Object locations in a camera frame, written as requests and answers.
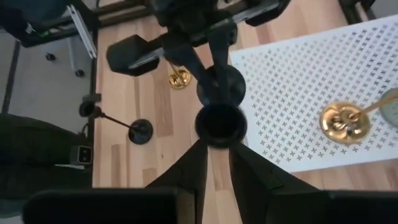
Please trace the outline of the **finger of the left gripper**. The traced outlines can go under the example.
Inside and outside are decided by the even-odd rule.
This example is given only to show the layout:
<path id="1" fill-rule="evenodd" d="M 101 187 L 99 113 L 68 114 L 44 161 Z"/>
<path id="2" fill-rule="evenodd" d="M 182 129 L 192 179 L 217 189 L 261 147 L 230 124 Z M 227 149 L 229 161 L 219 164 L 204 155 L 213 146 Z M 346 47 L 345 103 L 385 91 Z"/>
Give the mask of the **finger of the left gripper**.
<path id="1" fill-rule="evenodd" d="M 213 57 L 213 67 L 216 72 L 221 99 L 230 100 L 227 77 L 229 32 L 221 29 L 214 30 L 208 34 L 208 43 Z"/>
<path id="2" fill-rule="evenodd" d="M 212 94 L 210 77 L 189 42 L 164 42 L 163 49 L 165 58 L 173 61 L 174 64 L 182 65 L 187 68 L 197 79 L 203 91 L 206 94 Z"/>

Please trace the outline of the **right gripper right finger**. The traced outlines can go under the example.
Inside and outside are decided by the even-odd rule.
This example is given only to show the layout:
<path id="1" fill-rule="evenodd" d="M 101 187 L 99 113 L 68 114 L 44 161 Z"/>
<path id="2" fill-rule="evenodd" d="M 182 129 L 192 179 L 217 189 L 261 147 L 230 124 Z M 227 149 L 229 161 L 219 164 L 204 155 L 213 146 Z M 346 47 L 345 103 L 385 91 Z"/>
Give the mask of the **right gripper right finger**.
<path id="1" fill-rule="evenodd" d="M 323 223 L 327 194 L 245 145 L 229 149 L 234 194 L 243 223 Z"/>

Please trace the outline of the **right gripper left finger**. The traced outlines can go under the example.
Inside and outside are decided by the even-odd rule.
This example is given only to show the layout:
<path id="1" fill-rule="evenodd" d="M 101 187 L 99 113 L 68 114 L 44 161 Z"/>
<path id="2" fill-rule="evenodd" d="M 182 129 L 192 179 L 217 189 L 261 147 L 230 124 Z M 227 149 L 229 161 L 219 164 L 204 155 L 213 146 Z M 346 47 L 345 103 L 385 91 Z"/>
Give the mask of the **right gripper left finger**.
<path id="1" fill-rule="evenodd" d="M 173 188 L 183 193 L 183 199 L 190 200 L 193 215 L 191 223 L 201 224 L 206 193 L 208 168 L 208 146 L 206 142 L 197 140 L 181 158 L 158 176 L 147 188 Z"/>

